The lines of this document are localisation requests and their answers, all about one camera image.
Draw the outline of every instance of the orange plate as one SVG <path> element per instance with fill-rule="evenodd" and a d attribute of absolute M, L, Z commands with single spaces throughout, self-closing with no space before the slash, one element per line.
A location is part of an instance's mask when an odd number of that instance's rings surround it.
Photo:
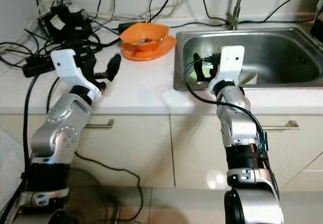
<path fill-rule="evenodd" d="M 135 61 L 144 61 L 144 60 L 151 60 L 159 58 L 170 50 L 176 44 L 176 38 L 172 36 L 167 36 L 162 42 L 160 43 L 159 47 L 152 51 L 138 51 L 136 50 L 136 46 L 132 46 L 130 44 L 122 44 L 121 53 L 122 55 L 130 60 Z"/>

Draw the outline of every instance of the faucet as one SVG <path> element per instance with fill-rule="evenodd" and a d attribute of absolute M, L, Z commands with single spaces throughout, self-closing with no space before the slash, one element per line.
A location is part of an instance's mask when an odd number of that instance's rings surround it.
<path fill-rule="evenodd" d="M 237 30 L 239 24 L 239 14 L 240 14 L 240 7 L 241 0 L 237 0 L 237 4 L 233 9 L 233 14 L 231 15 L 230 12 L 227 12 L 228 21 L 229 21 L 229 30 Z"/>

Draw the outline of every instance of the white plastic bracket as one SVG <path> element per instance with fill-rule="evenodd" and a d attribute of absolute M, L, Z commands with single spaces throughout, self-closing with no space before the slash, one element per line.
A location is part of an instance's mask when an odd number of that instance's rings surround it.
<path fill-rule="evenodd" d="M 221 81 L 233 81 L 238 85 L 242 70 L 244 46 L 224 46 L 221 48 L 220 65 L 217 75 L 208 84 L 208 90 L 214 94 L 213 88 Z"/>
<path fill-rule="evenodd" d="M 75 52 L 72 49 L 56 50 L 50 53 L 58 76 L 71 88 L 75 85 L 80 85 L 89 89 L 87 96 L 93 102 L 98 102 L 101 98 L 100 90 L 87 81 L 81 69 L 76 67 L 74 55 Z"/>

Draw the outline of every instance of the white cloth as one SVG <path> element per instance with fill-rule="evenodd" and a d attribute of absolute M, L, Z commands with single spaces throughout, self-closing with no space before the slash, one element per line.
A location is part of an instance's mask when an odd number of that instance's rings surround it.
<path fill-rule="evenodd" d="M 0 129 L 0 210 L 18 188 L 23 168 L 22 145 Z"/>

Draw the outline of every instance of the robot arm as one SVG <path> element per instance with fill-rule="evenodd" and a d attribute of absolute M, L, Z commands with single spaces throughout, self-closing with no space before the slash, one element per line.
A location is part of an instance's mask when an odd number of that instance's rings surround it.
<path fill-rule="evenodd" d="M 250 111 L 250 102 L 237 87 L 242 70 L 244 47 L 222 48 L 217 75 L 209 83 L 209 91 L 222 101 Z M 227 155 L 228 184 L 225 194 L 227 224 L 283 224 L 284 217 L 274 188 L 267 156 L 256 123 L 244 112 L 219 105 L 217 116 Z"/>
<path fill-rule="evenodd" d="M 105 83 L 96 82 L 94 78 L 112 81 L 121 61 L 121 56 L 115 55 L 107 72 L 99 76 L 92 74 L 89 78 L 76 66 L 74 56 L 71 49 L 51 53 L 58 76 L 72 89 L 50 109 L 45 123 L 33 135 L 31 164 L 25 173 L 27 184 L 16 206 L 21 214 L 15 215 L 14 211 L 6 223 L 61 223 L 67 218 L 63 208 L 69 198 L 70 164 L 79 135 L 89 119 L 91 104 L 101 98 L 105 89 Z"/>

